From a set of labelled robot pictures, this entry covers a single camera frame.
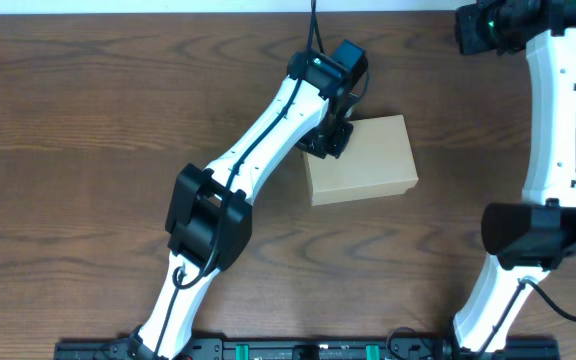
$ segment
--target wood grain surface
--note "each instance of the wood grain surface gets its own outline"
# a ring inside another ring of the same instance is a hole
[[[0,359],[112,338],[150,315],[167,269],[174,177],[205,166],[274,97],[308,17],[0,17]],[[524,54],[459,56],[451,13],[320,15],[367,50],[356,117],[403,114],[420,181],[406,195],[311,208],[298,151],[255,204],[254,234],[194,328],[229,337],[440,332],[484,260],[479,220],[520,200],[530,151]],[[576,258],[544,283],[576,313]],[[532,295],[511,332],[576,324]]]

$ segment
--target brown box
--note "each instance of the brown box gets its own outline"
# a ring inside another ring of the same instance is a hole
[[[417,184],[403,116],[354,121],[339,159],[304,153],[311,204],[399,195]]]

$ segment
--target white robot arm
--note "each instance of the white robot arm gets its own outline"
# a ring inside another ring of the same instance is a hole
[[[172,359],[188,343],[192,322],[208,286],[245,247],[250,238],[255,198],[288,151],[298,145],[317,156],[338,157],[345,147],[352,125],[344,117],[358,101],[350,90],[367,68],[363,50],[346,41],[330,58],[318,53],[298,54],[290,68],[304,66],[307,71],[302,81],[296,78],[297,71],[292,71],[266,111],[233,147],[204,171],[189,165],[177,178],[166,221],[172,250],[168,273],[152,315],[134,336],[141,343],[135,354],[137,359],[150,359],[153,354],[157,359]],[[279,118],[284,108],[288,110]],[[267,133],[258,141],[264,132]],[[236,163],[247,151],[228,187]],[[215,196],[225,202],[227,193],[231,199],[228,205],[222,204],[228,207],[223,213],[206,199]],[[224,240],[217,246],[213,233],[220,221],[225,224]],[[202,274],[215,246],[220,248],[219,260]],[[179,286],[198,276],[194,286]]]
[[[245,151],[250,143],[275,119],[285,105],[295,87],[297,80],[287,77],[271,105],[264,111],[255,124],[246,132],[230,150],[219,159],[211,162],[207,169],[214,171],[212,178],[225,185],[238,156]],[[277,164],[288,151],[308,131],[315,128],[328,113],[329,101],[322,99],[319,89],[304,82],[290,107],[288,115],[266,136],[252,151],[239,174],[235,177],[232,191],[243,190],[246,202],[253,204],[261,186]],[[175,286],[172,282],[174,270],[181,266],[185,270],[184,280],[192,280],[199,274],[199,267],[183,254],[170,254],[170,264],[164,287],[159,295],[155,309],[148,321],[139,330],[143,344],[155,349],[164,325],[168,306]],[[219,269],[215,268],[209,275],[202,278],[193,287],[179,291],[175,305],[170,314],[165,334],[159,348],[159,356],[172,359],[190,339],[192,322],[208,286],[217,276]]]
[[[497,26],[490,19],[486,25]],[[482,237],[489,254],[470,298],[453,319],[457,344],[473,352],[503,350],[532,291],[518,291],[525,287],[520,282],[538,284],[563,257],[576,254],[576,235],[569,235],[576,233],[576,28],[564,34],[548,29],[525,44],[533,111],[524,205],[491,204],[484,213]]]

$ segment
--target wire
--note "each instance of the wire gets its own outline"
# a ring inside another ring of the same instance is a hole
[[[306,44],[306,52],[305,52],[306,59],[308,59],[308,55],[312,51],[313,35],[315,33],[315,30],[318,28],[317,15],[316,15],[317,1],[312,0],[310,2],[310,5],[311,5],[310,28],[308,31],[308,41]],[[319,49],[323,53],[323,45],[321,44],[319,34],[317,34],[317,41],[319,43]],[[168,310],[166,311],[166,317],[164,319],[164,324],[162,326],[161,332],[159,333],[159,339],[157,341],[157,346],[155,347],[155,352],[153,353],[154,359],[157,359],[157,353],[159,352],[159,347],[161,346],[161,342],[163,340],[164,333],[166,332],[166,327],[168,325],[168,321],[170,320],[172,308],[173,308],[173,305],[175,303],[175,300],[177,299],[177,295],[178,295],[179,291],[189,289],[189,288],[195,286],[197,283],[199,283],[199,281],[201,281],[201,279],[203,279],[207,275],[207,272],[209,270],[212,271],[212,268],[215,265],[215,262],[217,261],[217,253],[218,253],[217,249],[219,247],[219,240],[221,239],[220,235],[221,235],[221,232],[223,230],[223,223],[224,223],[223,219],[226,218],[226,215],[227,215],[226,212],[227,212],[228,204],[230,202],[230,197],[231,197],[231,193],[229,192],[229,190],[232,186],[232,183],[235,179],[235,176],[237,174],[239,174],[239,168],[241,167],[241,165],[244,164],[244,162],[246,161],[246,158],[255,149],[255,147],[257,147],[257,145],[259,145],[259,143],[279,123],[279,121],[281,121],[281,119],[284,116],[286,116],[286,114],[288,114],[288,110],[290,109],[290,106],[292,105],[292,103],[295,101],[295,98],[297,97],[297,93],[299,92],[299,88],[301,87],[301,83],[302,83],[304,75],[306,73],[307,66],[308,66],[308,62],[304,62],[304,68],[301,70],[301,73],[297,77],[297,82],[295,84],[295,88],[293,89],[292,93],[290,94],[290,98],[286,102],[286,105],[281,109],[281,111],[279,112],[279,114],[277,115],[275,120],[273,120],[273,122],[270,123],[270,125],[268,125],[268,127],[255,139],[255,141],[253,141],[252,144],[250,144],[250,146],[243,152],[243,154],[241,154],[239,159],[237,159],[237,161],[233,165],[233,168],[230,171],[230,174],[228,175],[228,180],[226,181],[226,186],[225,186],[226,193],[224,194],[224,196],[222,198],[222,202],[221,202],[221,205],[219,208],[220,214],[219,214],[219,219],[217,221],[217,228],[215,229],[215,232],[213,233],[213,236],[212,236],[213,247],[212,247],[212,250],[210,252],[210,256],[208,257],[208,260],[206,261],[205,265],[203,267],[201,267],[197,276],[192,281],[190,281],[186,284],[182,284],[181,283],[182,280],[179,279],[180,277],[183,279],[183,276],[184,276],[182,268],[177,267],[175,269],[175,271],[173,273],[173,279],[172,279],[173,284],[175,285],[175,291],[173,292],[172,298],[170,299],[170,304],[168,305]]]
[[[317,8],[317,0],[310,1],[310,9]],[[317,15],[315,14],[315,36],[317,37],[317,46],[319,46],[319,52],[326,54],[324,51],[324,44],[322,43],[321,34],[319,34],[319,22],[317,21]]]
[[[392,342],[392,339],[393,339],[393,337],[395,336],[395,334],[401,333],[402,331],[408,331],[408,332],[410,332],[410,333],[412,333],[412,334],[414,334],[414,335],[417,335],[419,341],[421,341],[421,343],[424,345],[424,347],[425,347],[426,349],[428,349],[428,351],[430,351],[430,353],[432,354],[432,346],[428,345],[428,343],[426,342],[426,340],[423,339],[421,336],[419,336],[419,333],[418,333],[417,331],[415,331],[415,329],[409,328],[409,327],[407,327],[407,326],[401,326],[401,327],[398,327],[398,328],[396,328],[395,330],[393,330],[393,331],[390,333],[390,335],[388,335],[388,337],[386,338],[386,349],[388,349],[388,352],[390,352],[390,355],[392,355],[395,359],[397,359],[397,360],[408,360],[408,359],[404,358],[403,356],[401,356],[401,355],[395,353],[394,351],[392,351],[392,348],[391,348],[391,346],[390,346],[390,344],[391,344],[391,342]],[[432,355],[423,357],[423,358],[421,358],[421,359],[424,359],[424,358],[432,358]]]

